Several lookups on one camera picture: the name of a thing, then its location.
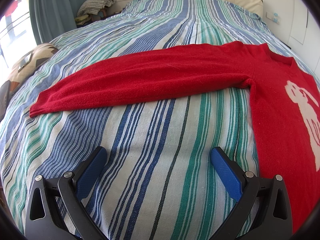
white rabbit design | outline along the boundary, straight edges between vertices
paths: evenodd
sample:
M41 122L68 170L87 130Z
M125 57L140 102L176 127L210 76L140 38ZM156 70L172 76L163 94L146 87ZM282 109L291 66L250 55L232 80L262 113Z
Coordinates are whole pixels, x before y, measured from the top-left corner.
M287 81L285 90L292 100L298 104L303 121L308 129L310 145L316 159L316 170L320 168L320 123L313 107L308 104L308 97L319 107L315 98L304 88L298 87L295 83Z

pillow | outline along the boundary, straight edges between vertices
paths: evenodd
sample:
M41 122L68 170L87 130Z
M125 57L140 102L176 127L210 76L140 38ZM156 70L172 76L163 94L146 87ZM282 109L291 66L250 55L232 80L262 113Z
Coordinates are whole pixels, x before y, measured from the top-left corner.
M48 61L58 49L50 43L36 46L32 51L22 56L13 66L8 76L11 81L9 98L34 74L34 72Z
M116 0L87 0L78 10L77 17L85 14L97 15L98 12L104 7L110 7L116 2Z

metal screw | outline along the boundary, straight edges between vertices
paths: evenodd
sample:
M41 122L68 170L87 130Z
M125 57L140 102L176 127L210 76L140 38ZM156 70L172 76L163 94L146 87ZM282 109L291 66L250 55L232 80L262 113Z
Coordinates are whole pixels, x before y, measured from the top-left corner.
M70 178L70 177L72 176L72 171L66 171L66 172L63 174L63 176L64 176L65 178Z
M282 176L278 174L278 175L276 175L276 179L281 181L282 180Z
M41 176L41 175L38 175L38 176L36 176L36 178L35 178L36 181L40 181L41 179L42 179L42 176Z
M252 177L253 177L253 172L251 172L251 171L246 171L246 172L245 172L245 175L246 175L248 178L252 178Z

bed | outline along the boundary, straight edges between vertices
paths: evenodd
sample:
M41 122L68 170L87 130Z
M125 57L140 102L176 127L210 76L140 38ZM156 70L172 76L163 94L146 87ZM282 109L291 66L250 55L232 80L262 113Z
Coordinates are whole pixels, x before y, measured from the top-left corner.
M101 145L109 160L82 202L109 239L208 239L235 205L209 151L220 146L243 170L259 174L248 89L34 118L29 109L39 92L102 59L236 40L266 42L313 74L258 14L226 0L133 0L121 14L55 38L59 52L14 95L0 126L0 175L18 228L24 231L35 177L61 176Z

blue curtain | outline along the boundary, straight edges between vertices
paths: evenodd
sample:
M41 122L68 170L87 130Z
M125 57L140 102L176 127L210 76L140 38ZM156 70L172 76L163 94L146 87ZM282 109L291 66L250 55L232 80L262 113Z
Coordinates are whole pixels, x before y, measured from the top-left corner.
M29 0L33 34L37 44L50 42L76 29L74 17L86 0Z

